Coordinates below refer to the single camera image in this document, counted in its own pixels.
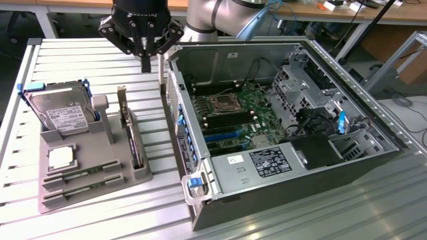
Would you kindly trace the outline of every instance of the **aluminum profile table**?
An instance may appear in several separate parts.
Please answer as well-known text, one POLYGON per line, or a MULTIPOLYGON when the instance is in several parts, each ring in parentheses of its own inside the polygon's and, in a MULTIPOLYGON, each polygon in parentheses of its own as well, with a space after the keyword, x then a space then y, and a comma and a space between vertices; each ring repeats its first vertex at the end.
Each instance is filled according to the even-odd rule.
POLYGON ((39 122, 14 94, 0 129, 0 239, 427 238, 423 154, 410 154, 390 162, 351 185, 193 232, 158 76, 158 73, 142 74, 141 63, 102 38, 49 39, 27 47, 16 83, 87 78, 93 93, 107 94, 111 114, 118 110, 117 86, 127 85, 127 99, 137 111, 154 179, 39 214, 39 122))

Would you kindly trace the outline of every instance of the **motherboard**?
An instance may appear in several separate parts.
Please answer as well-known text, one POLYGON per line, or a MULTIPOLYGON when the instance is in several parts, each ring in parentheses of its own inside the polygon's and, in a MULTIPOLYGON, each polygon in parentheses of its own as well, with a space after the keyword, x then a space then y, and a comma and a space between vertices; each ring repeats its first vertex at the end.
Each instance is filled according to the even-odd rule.
POLYGON ((257 83, 194 95, 193 106, 213 156, 269 147, 286 130, 271 109, 271 93, 257 83))

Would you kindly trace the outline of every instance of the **green circuit board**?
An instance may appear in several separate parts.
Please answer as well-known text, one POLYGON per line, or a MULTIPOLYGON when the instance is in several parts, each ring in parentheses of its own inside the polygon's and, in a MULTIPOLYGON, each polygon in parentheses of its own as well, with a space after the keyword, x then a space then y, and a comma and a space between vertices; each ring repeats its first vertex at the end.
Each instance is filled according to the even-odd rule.
MULTIPOLYGON (((243 146, 242 150, 251 150, 261 146, 278 144, 278 142, 286 136, 286 130, 279 123, 279 119, 271 107, 266 105, 269 103, 269 99, 266 99, 266 93, 263 90, 259 87, 255 87, 255 85, 251 83, 239 92, 225 92, 222 94, 217 94, 215 96, 221 97, 230 95, 235 96, 238 99, 241 105, 239 112, 247 112, 253 110, 257 113, 258 119, 251 123, 234 125, 237 131, 239 131, 239 137, 207 142, 210 151, 234 146, 243 146), (257 144, 259 139, 267 139, 267 141, 257 144)), ((203 117, 229 114, 229 112, 217 112, 211 99, 213 95, 197 96, 193 99, 193 105, 199 123, 202 123, 203 117)))

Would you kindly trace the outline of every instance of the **blue cable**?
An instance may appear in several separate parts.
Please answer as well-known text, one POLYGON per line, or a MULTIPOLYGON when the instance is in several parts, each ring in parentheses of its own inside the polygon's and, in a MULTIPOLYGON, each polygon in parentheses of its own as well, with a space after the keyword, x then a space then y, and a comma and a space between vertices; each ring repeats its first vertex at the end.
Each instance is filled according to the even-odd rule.
POLYGON ((290 5, 286 2, 283 2, 282 0, 269 0, 269 3, 267 3, 266 7, 269 8, 269 12, 270 12, 274 20, 277 20, 279 22, 279 19, 277 18, 277 13, 278 13, 278 10, 282 8, 283 5, 290 9, 290 11, 293 13, 293 16, 294 16, 294 27, 293 27, 291 32, 289 33, 289 35, 291 35, 297 30, 298 21, 297 21, 295 12, 294 12, 293 8, 290 7, 290 5))

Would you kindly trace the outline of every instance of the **hard drive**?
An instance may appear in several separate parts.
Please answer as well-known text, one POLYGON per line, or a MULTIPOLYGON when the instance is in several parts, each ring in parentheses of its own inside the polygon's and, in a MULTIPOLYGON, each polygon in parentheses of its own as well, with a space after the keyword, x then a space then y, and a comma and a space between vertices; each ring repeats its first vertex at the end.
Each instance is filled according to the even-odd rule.
POLYGON ((82 133, 89 131, 89 123, 99 119, 87 80, 49 85, 31 83, 19 94, 46 131, 58 129, 63 136, 82 133))

